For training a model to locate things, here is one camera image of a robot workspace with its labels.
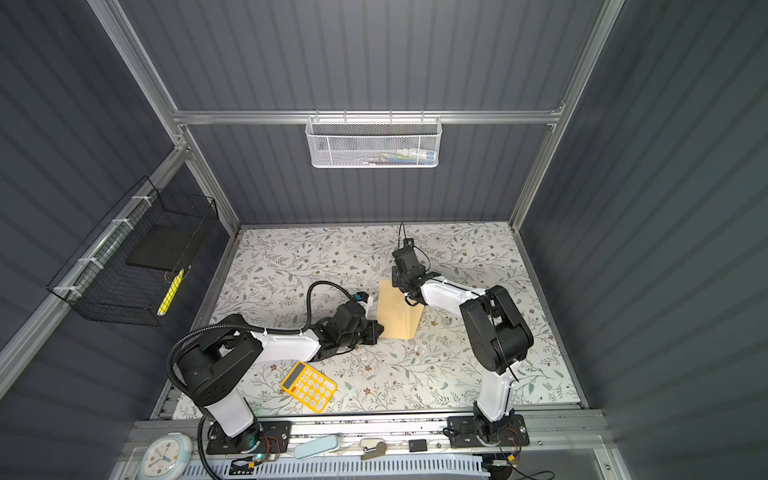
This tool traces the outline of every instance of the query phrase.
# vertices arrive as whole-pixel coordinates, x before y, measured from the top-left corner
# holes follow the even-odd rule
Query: floor
[[[514,385],[514,405],[579,402],[508,225],[432,223],[407,229],[434,271],[473,287],[502,285],[515,299],[535,341]],[[397,238],[397,226],[246,230],[211,322],[242,313],[254,325],[299,326],[306,318],[306,288],[315,280],[375,293],[379,281],[391,275]],[[339,292],[316,287],[313,318],[329,316],[341,302]],[[249,369],[238,388],[257,415],[310,413],[279,387],[294,364],[255,363]],[[428,306],[414,339],[381,339],[313,366],[339,386],[325,412],[470,406],[481,378],[463,322]],[[174,413],[175,419],[199,416],[186,397]]]

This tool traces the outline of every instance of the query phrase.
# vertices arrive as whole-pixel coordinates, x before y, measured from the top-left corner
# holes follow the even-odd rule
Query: clock face
[[[181,447],[173,439],[155,442],[144,457],[141,473],[145,477],[160,477],[167,474],[176,465]]]

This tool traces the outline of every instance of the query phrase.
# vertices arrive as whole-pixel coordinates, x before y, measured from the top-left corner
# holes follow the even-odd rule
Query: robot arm
[[[259,426],[236,388],[246,371],[255,362],[316,362],[357,345],[375,345],[384,327],[366,319],[366,309],[359,302],[368,298],[358,292],[355,301],[340,305],[333,317],[321,319],[301,332],[270,332],[249,325],[238,313],[229,315],[217,324],[221,328],[209,326],[177,355],[172,350],[172,361],[194,404],[217,420],[227,436],[235,439],[233,444],[245,445],[239,451],[247,450],[258,438]],[[228,350],[226,355],[222,348]]]
[[[475,404],[475,430],[480,439],[493,442],[493,433],[508,415],[511,384],[533,345],[531,330],[504,287],[470,288],[426,272],[411,238],[392,255],[392,286],[400,288],[406,302],[442,308],[463,318],[472,352],[486,370]]]

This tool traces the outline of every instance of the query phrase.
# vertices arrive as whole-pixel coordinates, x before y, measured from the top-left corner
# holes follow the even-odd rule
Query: gray wall panel
[[[0,2],[0,112],[4,345],[172,145],[85,2]]]
[[[634,478],[763,476],[765,18],[628,2],[521,229]]]
[[[124,2],[179,108],[555,108],[589,0]]]
[[[245,223],[509,218],[547,127],[446,125],[436,168],[312,167],[298,125],[195,125]]]
[[[0,2],[0,346],[171,148],[87,2]],[[200,192],[186,168],[169,188]],[[108,476],[228,238],[219,227],[162,327],[62,320],[0,401],[0,478]]]
[[[200,193],[186,168],[167,188]],[[228,240],[218,226],[160,327],[65,317],[0,402],[0,478],[106,478],[134,421],[151,414],[165,355],[189,330]]]

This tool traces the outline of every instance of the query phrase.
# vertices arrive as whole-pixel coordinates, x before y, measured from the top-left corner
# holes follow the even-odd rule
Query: white cable organizer
[[[359,456],[326,456],[308,460],[280,458],[276,462],[263,463],[251,473],[230,474],[230,464],[235,458],[209,458],[208,465],[215,474],[229,478],[352,478],[384,477],[418,478],[434,475],[437,478],[488,478],[479,455],[431,453],[410,455],[384,455],[372,460],[360,460]],[[206,480],[210,478],[200,460],[192,460],[184,469],[180,480]]]
[[[440,117],[423,112],[317,112],[306,121],[318,168],[434,168],[441,136]]]

